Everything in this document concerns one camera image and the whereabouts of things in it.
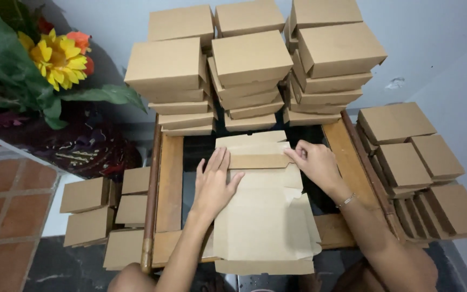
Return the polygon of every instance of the yellow flower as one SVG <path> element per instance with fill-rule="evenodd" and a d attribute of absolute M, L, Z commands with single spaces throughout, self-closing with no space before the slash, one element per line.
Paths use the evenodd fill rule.
<path fill-rule="evenodd" d="M 81 49 L 75 46 L 73 39 L 65 35 L 57 36 L 55 29 L 49 35 L 41 35 L 37 44 L 22 32 L 18 32 L 18 36 L 41 75 L 55 90 L 59 91 L 59 85 L 63 89 L 70 89 L 73 83 L 78 84 L 79 80 L 86 79 L 87 75 L 83 71 L 88 61 L 81 54 Z"/>

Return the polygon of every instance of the silver bracelet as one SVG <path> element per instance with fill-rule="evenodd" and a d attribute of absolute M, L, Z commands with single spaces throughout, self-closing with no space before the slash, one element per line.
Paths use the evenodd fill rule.
<path fill-rule="evenodd" d="M 356 193 L 352 193 L 352 196 L 351 196 L 350 198 L 348 198 L 347 200 L 345 200 L 345 201 L 343 202 L 343 204 L 340 204 L 340 205 L 336 206 L 336 208 L 340 209 L 340 208 L 342 208 L 343 206 L 347 205 L 349 202 L 352 201 L 352 199 L 354 199 L 355 196 L 356 196 Z"/>

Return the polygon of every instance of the hand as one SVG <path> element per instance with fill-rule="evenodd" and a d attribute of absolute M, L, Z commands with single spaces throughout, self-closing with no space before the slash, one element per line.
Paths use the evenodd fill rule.
<path fill-rule="evenodd" d="M 230 183 L 226 184 L 226 173 L 230 165 L 230 151 L 226 150 L 225 147 L 217 148 L 214 151 L 204 172 L 203 164 L 204 159 L 198 165 L 196 194 L 191 211 L 199 214 L 199 216 L 204 216 L 211 223 L 230 202 L 244 173 L 237 173 L 230 180 Z"/>
<path fill-rule="evenodd" d="M 338 196 L 350 196 L 350 191 L 338 171 L 336 157 L 325 145 L 300 140 L 295 150 L 284 149 L 284 153 L 335 202 L 339 201 L 336 199 L 342 199 Z"/>

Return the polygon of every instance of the tile floor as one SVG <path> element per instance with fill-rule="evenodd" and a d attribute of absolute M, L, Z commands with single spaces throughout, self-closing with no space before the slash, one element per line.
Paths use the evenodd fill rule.
<path fill-rule="evenodd" d="M 0 161 L 0 291 L 22 291 L 57 180 L 27 158 Z"/>

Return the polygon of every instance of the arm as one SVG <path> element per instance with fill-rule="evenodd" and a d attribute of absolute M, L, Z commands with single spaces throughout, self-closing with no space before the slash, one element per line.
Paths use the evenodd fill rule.
<path fill-rule="evenodd" d="M 156 292 L 190 290 L 206 231 L 235 194 L 237 185 L 244 176 L 243 173 L 238 173 L 227 185 L 226 172 L 229 164 L 230 152 L 226 148 L 214 151 L 204 172 L 204 160 L 199 163 L 194 203 L 178 243 L 156 285 Z"/>
<path fill-rule="evenodd" d="M 340 208 L 354 239 L 383 283 L 391 291 L 435 291 L 426 275 L 393 234 L 368 211 L 338 171 L 333 152 L 324 145 L 299 141 L 295 150 L 286 149 L 297 166 Z"/>

